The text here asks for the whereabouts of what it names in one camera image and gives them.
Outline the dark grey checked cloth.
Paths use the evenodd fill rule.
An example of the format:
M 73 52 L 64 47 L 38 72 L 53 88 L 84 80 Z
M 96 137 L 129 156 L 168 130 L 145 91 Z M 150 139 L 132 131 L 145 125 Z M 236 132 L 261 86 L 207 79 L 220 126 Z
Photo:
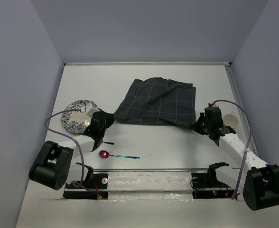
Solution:
M 135 79 L 114 113 L 121 124 L 175 125 L 190 129 L 195 123 L 196 87 L 161 77 Z

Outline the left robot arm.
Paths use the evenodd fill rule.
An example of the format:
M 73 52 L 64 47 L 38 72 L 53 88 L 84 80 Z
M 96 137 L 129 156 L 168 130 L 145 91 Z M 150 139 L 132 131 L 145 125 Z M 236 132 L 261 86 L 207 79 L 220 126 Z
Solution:
M 54 190 L 59 190 L 68 179 L 72 159 L 79 155 L 82 167 L 81 172 L 76 176 L 74 185 L 87 188 L 92 184 L 93 176 L 85 171 L 84 153 L 95 151 L 103 143 L 106 130 L 114 123 L 114 115 L 104 111 L 94 112 L 90 125 L 85 131 L 78 137 L 72 137 L 50 129 L 48 126 L 51 118 L 63 113 L 65 111 L 60 111 L 47 118 L 44 126 L 48 131 L 66 137 L 68 140 L 61 143 L 46 141 L 30 168 L 28 178 Z

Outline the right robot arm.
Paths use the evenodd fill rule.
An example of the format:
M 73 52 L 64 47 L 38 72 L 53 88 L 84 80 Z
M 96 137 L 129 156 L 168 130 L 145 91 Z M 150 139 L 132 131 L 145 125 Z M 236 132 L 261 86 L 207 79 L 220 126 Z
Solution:
M 233 128 L 225 126 L 219 107 L 209 104 L 192 129 L 207 135 L 240 166 L 238 177 L 245 175 L 242 195 L 251 210 L 279 205 L 279 166 L 260 159 L 240 140 Z

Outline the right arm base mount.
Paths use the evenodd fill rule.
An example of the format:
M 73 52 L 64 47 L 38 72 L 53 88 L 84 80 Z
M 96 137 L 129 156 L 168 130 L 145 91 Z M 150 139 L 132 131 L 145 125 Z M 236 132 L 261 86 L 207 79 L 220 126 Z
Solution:
M 193 199 L 230 199 L 234 188 L 219 179 L 220 171 L 227 167 L 229 164 L 218 162 L 209 165 L 207 171 L 191 173 L 190 187 L 193 189 Z

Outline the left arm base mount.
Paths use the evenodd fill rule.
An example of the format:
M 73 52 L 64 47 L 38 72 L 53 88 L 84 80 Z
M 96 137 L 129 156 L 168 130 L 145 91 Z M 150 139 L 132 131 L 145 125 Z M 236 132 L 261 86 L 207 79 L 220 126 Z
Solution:
M 76 187 L 73 183 L 66 183 L 63 198 L 67 200 L 107 200 L 108 199 L 108 173 L 94 173 L 89 184 L 82 183 Z

